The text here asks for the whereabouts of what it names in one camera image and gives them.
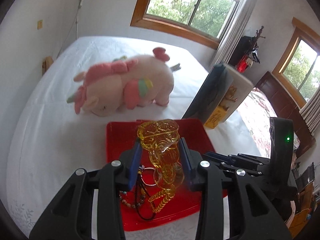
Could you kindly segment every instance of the white curtain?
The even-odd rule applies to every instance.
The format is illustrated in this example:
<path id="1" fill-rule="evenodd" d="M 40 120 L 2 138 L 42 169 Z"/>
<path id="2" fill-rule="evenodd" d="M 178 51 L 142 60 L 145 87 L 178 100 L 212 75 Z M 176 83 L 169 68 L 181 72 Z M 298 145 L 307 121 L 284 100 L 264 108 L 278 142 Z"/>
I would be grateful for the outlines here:
<path id="1" fill-rule="evenodd" d="M 257 0 L 240 0 L 226 34 L 222 38 L 211 67 L 216 63 L 228 63 L 247 25 Z"/>
<path id="2" fill-rule="evenodd" d="M 300 109 L 300 114 L 306 121 L 312 135 L 320 123 L 320 86 L 312 98 Z"/>

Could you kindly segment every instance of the bed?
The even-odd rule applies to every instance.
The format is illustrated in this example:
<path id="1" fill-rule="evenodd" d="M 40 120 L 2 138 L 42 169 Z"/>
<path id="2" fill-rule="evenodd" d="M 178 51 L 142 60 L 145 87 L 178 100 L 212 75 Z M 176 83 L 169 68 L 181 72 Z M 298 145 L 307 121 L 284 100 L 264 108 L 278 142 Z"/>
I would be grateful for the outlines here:
<path id="1" fill-rule="evenodd" d="M 270 72 L 265 73 L 256 87 L 268 98 L 278 117 L 293 120 L 293 129 L 300 141 L 296 150 L 297 158 L 299 158 L 314 145 L 316 140 L 300 115 L 298 105 Z"/>
<path id="2" fill-rule="evenodd" d="M 123 55 L 151 54 L 162 46 L 171 56 L 175 86 L 167 107 L 155 104 L 122 110 L 110 117 L 76 115 L 66 98 L 77 88 L 72 81 L 92 64 Z M 180 119 L 207 76 L 207 71 L 185 49 L 129 38 L 83 37 L 74 42 L 45 73 L 28 100 L 17 124 L 7 164 L 9 214 L 28 236 L 54 195 L 78 168 L 93 171 L 106 163 L 105 129 L 110 121 Z M 235 111 L 207 134 L 219 153 L 260 156 L 241 116 Z M 126 232 L 127 239 L 194 239 L 198 213 L 141 231 Z"/>
<path id="3" fill-rule="evenodd" d="M 266 95 L 258 88 L 253 88 L 237 108 L 250 135 L 256 143 L 262 157 L 270 158 L 270 117 L 277 117 L 275 110 Z M 293 150 L 300 146 L 300 140 L 294 133 Z"/>

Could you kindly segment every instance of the red tray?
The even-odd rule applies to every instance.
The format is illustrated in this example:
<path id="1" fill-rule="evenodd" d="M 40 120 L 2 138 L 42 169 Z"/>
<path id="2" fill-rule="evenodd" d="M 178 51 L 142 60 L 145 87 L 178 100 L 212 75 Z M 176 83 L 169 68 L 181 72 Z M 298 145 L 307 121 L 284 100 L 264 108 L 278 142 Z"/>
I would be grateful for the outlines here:
<path id="1" fill-rule="evenodd" d="M 110 122 L 107 125 L 107 162 L 117 160 L 120 154 L 133 147 L 137 138 L 137 127 L 145 121 L 136 122 Z M 176 120 L 179 125 L 180 137 L 184 137 L 189 149 L 196 150 L 201 154 L 207 151 L 214 151 L 214 148 L 205 132 L 202 123 L 198 119 Z M 143 150 L 141 164 L 145 167 L 152 167 L 148 152 Z M 152 184 L 153 172 L 144 172 L 144 180 Z M 159 191 L 157 186 L 147 187 L 150 195 Z M 134 200 L 134 191 L 128 192 L 127 199 Z M 137 212 L 121 204 L 121 214 L 125 231 L 136 231 L 157 227 L 174 220 L 186 217 L 200 210 L 201 193 L 191 192 L 184 185 L 177 189 L 175 197 L 155 216 L 152 221 L 142 220 Z M 152 215 L 149 203 L 144 203 L 140 208 L 144 217 Z"/>

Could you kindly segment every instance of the floral bedspread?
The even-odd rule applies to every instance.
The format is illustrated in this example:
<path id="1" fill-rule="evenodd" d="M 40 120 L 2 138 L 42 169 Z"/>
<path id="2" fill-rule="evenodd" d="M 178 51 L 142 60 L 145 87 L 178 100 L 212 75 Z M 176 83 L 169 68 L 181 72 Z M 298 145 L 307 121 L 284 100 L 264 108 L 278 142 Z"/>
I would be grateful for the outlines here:
<path id="1" fill-rule="evenodd" d="M 277 117 L 273 107 L 264 93 L 254 88 L 246 99 L 238 107 L 238 112 L 247 126 L 250 135 L 256 143 L 261 156 L 270 158 L 271 139 L 270 139 L 270 117 Z M 294 149 L 299 147 L 300 141 L 294 134 Z"/>

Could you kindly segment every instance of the electrical outlet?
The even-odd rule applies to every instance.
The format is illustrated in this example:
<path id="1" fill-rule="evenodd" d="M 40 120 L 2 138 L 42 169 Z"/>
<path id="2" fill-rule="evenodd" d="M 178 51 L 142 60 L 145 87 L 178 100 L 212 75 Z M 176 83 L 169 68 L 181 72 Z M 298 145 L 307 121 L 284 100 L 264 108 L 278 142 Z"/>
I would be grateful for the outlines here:
<path id="1" fill-rule="evenodd" d="M 38 21 L 38 30 L 42 28 L 42 20 Z"/>

